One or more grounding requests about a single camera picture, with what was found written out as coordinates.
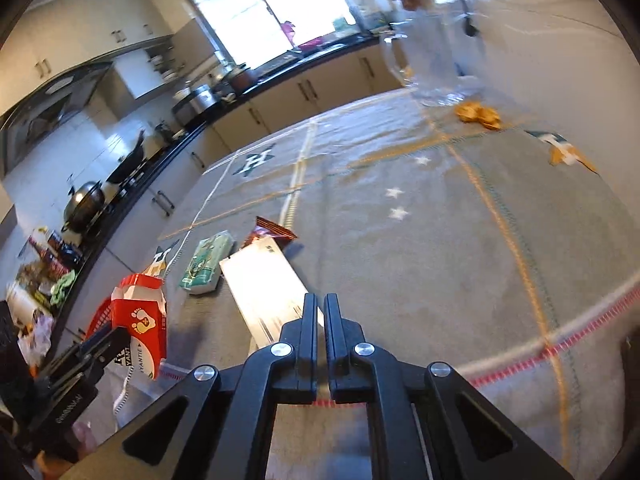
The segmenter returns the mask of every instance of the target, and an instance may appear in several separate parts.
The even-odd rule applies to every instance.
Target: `orange stripe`
[[[524,258],[520,253],[520,249],[517,243],[514,241],[511,236],[511,232],[508,229],[507,223],[504,218],[500,215],[498,210],[495,208],[494,203],[489,197],[489,194],[485,191],[484,187],[481,185],[478,176],[474,173],[474,170],[471,166],[464,160],[458,152],[453,148],[453,146],[447,146],[449,153],[453,155],[453,157],[459,162],[460,166],[465,170],[466,175],[468,176],[471,183],[474,185],[476,190],[478,191],[482,201],[486,205],[487,209],[493,216],[495,223],[500,229],[504,240],[507,243],[507,247],[513,254],[513,257],[516,261],[516,266],[518,267],[518,272],[520,273],[520,277],[522,279],[522,283],[524,284],[524,288],[527,292],[527,296],[529,297],[529,301],[533,306],[534,316],[536,317],[536,323],[538,324],[538,329],[540,330],[540,334],[545,340],[545,347],[550,348],[551,343],[548,339],[549,336],[549,328],[546,322],[544,311],[542,310],[542,306],[540,305],[540,300],[538,299],[538,295],[536,293],[535,286],[531,280],[531,276],[529,275],[529,269],[527,268]],[[558,383],[558,396],[559,396],[559,404],[560,404],[560,436],[561,436],[561,444],[562,444],[562,466],[564,468],[568,467],[569,463],[569,412],[568,412],[568,399],[566,392],[566,384],[564,382],[564,375],[562,374],[562,364],[557,355],[552,355],[549,358],[551,362],[551,366],[554,371],[554,375],[556,377],[556,382]]]

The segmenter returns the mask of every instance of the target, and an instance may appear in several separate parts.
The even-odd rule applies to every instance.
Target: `red basket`
[[[102,325],[110,321],[111,296],[107,296],[95,311],[94,318],[91,320],[91,323],[89,323],[89,328],[86,329],[86,335],[84,336],[84,338],[90,338]]]

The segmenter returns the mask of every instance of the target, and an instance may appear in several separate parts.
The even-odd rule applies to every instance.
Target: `wall tile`
[[[104,182],[118,166],[118,158],[133,149],[140,128],[149,129],[147,121],[167,120],[177,129],[172,106],[172,92],[168,92],[118,121],[96,93],[84,110],[43,139],[4,178],[18,226],[0,248],[0,290],[2,280],[13,281],[19,266],[17,253],[32,229],[62,227],[69,175],[73,173],[76,187],[90,180]]]

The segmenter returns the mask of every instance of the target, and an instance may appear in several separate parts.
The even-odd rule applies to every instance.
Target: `red stripe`
[[[496,383],[506,379],[507,377],[514,376],[515,374],[524,370],[530,370],[541,362],[547,361],[553,356],[558,355],[560,352],[566,352],[569,348],[574,346],[578,341],[585,336],[595,332],[597,329],[607,324],[609,321],[615,319],[619,314],[626,312],[629,307],[640,298],[640,283],[635,285],[628,293],[622,298],[616,301],[613,306],[607,310],[604,314],[601,314],[596,319],[593,319],[582,330],[571,334],[563,341],[556,343],[553,346],[543,349],[537,356],[530,357],[524,361],[516,362],[507,366],[502,370],[491,372],[487,375],[472,379],[470,382],[476,388],[487,386],[488,384]]]

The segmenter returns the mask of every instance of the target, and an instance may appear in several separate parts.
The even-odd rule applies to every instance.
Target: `white star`
[[[386,196],[390,196],[393,198],[398,198],[398,195],[404,193],[404,191],[399,190],[397,187],[393,188],[393,189],[387,189],[386,190]]]
[[[389,218],[393,218],[394,220],[403,220],[405,216],[409,214],[408,211],[405,211],[402,206],[398,208],[391,208],[391,213],[389,213]]]

